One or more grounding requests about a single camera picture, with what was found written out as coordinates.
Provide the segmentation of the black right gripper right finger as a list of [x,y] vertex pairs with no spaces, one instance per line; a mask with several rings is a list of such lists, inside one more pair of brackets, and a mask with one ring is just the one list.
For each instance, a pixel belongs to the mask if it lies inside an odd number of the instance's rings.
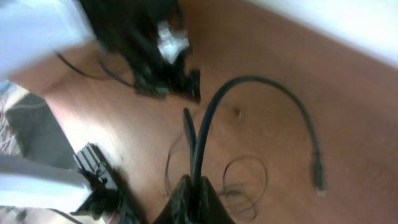
[[199,223],[235,224],[207,177],[200,180]]

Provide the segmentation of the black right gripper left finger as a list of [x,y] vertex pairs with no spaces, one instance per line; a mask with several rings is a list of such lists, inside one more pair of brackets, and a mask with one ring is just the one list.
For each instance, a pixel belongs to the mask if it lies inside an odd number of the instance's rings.
[[183,175],[172,192],[160,215],[153,224],[188,224],[188,207],[191,197],[191,180],[189,175]]

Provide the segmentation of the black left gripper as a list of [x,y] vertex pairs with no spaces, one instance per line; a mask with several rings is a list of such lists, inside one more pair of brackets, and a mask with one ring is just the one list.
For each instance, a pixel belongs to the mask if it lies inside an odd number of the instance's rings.
[[183,50],[174,63],[165,63],[165,66],[148,75],[138,75],[134,78],[133,89],[138,95],[164,99],[167,95],[177,95],[194,103],[201,102],[200,69],[193,68],[185,73],[186,56],[192,53],[192,48]]

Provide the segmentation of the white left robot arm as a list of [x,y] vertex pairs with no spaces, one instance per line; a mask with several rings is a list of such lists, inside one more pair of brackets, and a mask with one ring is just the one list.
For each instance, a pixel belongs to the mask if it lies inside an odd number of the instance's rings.
[[185,71],[190,52],[178,1],[77,0],[1,2],[1,78],[49,55],[95,41],[128,65],[132,80],[103,61],[95,80],[114,80],[138,95],[163,99],[179,95],[201,100],[200,71]]

